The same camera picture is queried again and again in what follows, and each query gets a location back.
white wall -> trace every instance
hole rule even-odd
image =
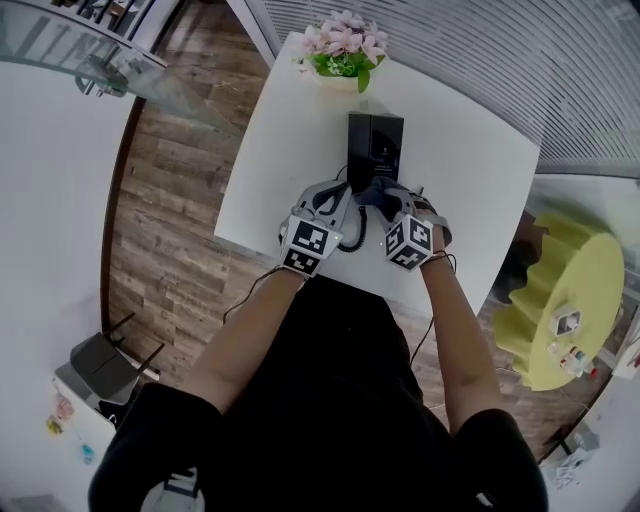
[[[134,98],[83,96],[68,75],[7,63],[0,91],[0,499],[53,492],[82,511],[96,466],[45,421],[53,371],[100,330],[105,207]]]

black shirt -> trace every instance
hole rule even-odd
[[[94,477],[91,510],[140,510],[151,488],[195,467],[207,510],[546,511],[513,418],[483,411],[452,438],[422,405],[408,355],[381,298],[316,277],[224,417],[198,397],[143,388]]]

glove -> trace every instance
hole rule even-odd
[[[442,240],[438,240],[440,233],[435,230],[434,252],[443,250],[451,243],[453,237],[447,219],[438,215],[426,198],[409,191],[391,178],[376,176],[369,187],[355,196],[355,200],[362,205],[375,206],[387,232],[402,221],[405,215],[412,215],[442,228]]]

white table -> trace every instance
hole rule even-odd
[[[359,110],[363,97],[375,99],[404,117],[398,181],[423,185],[449,220],[448,251],[458,259],[458,279],[477,313],[520,220],[539,147],[462,94],[397,62],[373,71],[361,96],[303,81],[291,64],[298,37],[289,35],[262,90],[215,234],[277,257],[278,226],[302,191],[334,179],[347,162],[347,113]],[[419,273],[387,263],[382,240],[370,211],[364,246],[353,254],[335,251],[321,274],[430,314]]]

person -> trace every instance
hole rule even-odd
[[[444,251],[439,226],[433,241]],[[431,299],[448,431],[423,405],[407,342],[381,297],[280,269],[179,389],[144,386],[94,476],[90,509],[169,511],[183,499],[185,510],[547,510],[541,473],[504,409],[489,346],[449,261],[432,258],[414,275]]]

